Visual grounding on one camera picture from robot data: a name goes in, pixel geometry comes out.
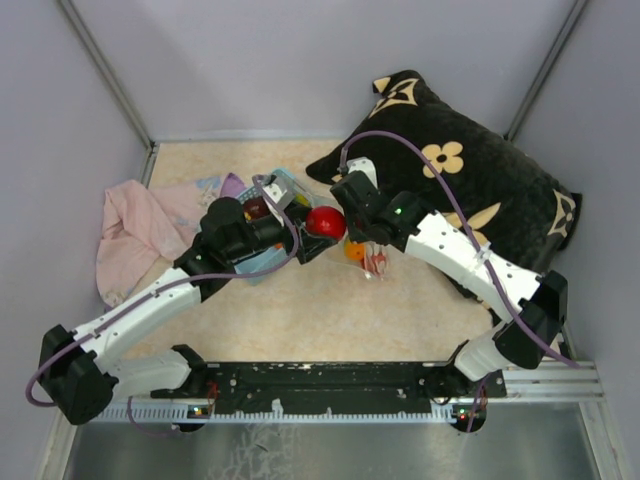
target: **gray wall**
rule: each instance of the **gray wall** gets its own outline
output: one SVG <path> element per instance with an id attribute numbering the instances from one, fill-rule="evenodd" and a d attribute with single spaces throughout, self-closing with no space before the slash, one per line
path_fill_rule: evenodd
<path id="1" fill-rule="evenodd" d="M 161 140 L 342 135 L 404 68 L 503 133 L 573 1 L 75 3 Z"/>
<path id="2" fill-rule="evenodd" d="M 138 175 L 144 149 L 55 2 L 5 2 L 0 65 L 0 478 L 17 480 L 33 478 L 53 418 L 23 395 L 40 339 L 101 308 L 103 189 Z"/>
<path id="3" fill-rule="evenodd" d="M 569 322 L 596 361 L 640 474 L 640 3 L 591 2 L 519 144 L 585 194 L 573 244 Z"/>

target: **orange fruit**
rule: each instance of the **orange fruit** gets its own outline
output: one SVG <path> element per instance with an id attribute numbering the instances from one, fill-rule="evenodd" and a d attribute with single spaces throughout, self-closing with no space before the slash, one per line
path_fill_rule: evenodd
<path id="1" fill-rule="evenodd" d="M 349 260 L 359 262 L 364 260 L 365 247 L 362 243 L 354 243 L 348 238 L 344 241 L 344 254 Z"/>

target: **pink towel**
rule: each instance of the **pink towel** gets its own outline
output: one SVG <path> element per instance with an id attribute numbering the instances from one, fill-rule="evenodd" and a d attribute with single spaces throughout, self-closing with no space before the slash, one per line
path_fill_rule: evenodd
<path id="1" fill-rule="evenodd" d="M 96 262 L 105 303 L 124 302 L 159 256 L 173 261 L 182 255 L 211 202 L 244 188 L 230 173 L 150 190 L 135 180 L 107 189 Z"/>

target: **black pillow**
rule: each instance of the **black pillow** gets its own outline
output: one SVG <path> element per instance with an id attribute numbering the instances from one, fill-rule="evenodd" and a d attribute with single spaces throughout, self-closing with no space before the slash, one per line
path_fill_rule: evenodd
<path id="1" fill-rule="evenodd" d="M 411 141 L 451 186 L 480 243 L 491 242 L 494 252 L 523 268 L 545 271 L 573 233 L 581 197 L 500 135 L 441 101 L 417 72 L 378 79 L 373 89 L 382 98 L 352 136 L 386 130 Z M 307 166 L 307 174 L 335 183 L 343 145 Z M 373 161 L 382 191 L 420 194 L 460 226 L 437 180 L 404 145 L 363 138 L 349 149 L 348 158 L 358 157 Z"/>

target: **red tomato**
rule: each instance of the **red tomato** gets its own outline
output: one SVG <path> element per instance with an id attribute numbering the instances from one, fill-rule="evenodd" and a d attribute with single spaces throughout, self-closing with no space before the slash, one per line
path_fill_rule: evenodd
<path id="1" fill-rule="evenodd" d="M 333 207 L 316 207 L 307 215 L 307 231 L 313 235 L 325 235 L 340 240 L 347 231 L 347 222 L 344 215 Z"/>

